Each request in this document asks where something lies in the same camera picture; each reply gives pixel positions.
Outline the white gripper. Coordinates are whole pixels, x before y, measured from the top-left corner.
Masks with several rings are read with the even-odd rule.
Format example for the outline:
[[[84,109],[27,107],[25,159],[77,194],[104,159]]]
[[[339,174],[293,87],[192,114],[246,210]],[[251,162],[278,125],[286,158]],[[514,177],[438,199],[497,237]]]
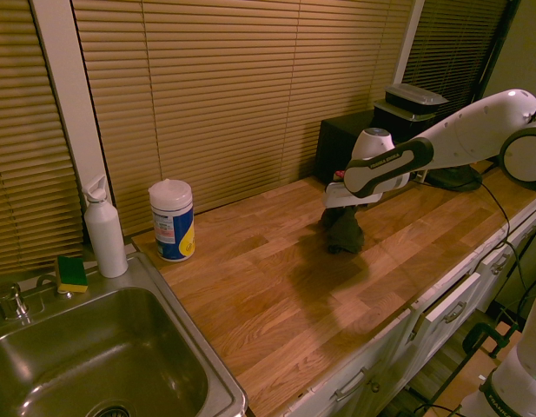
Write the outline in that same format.
[[[324,190],[322,202],[326,209],[336,209],[375,203],[378,202],[381,197],[382,193],[370,195],[368,197],[357,197],[346,189],[343,182],[331,182]]]

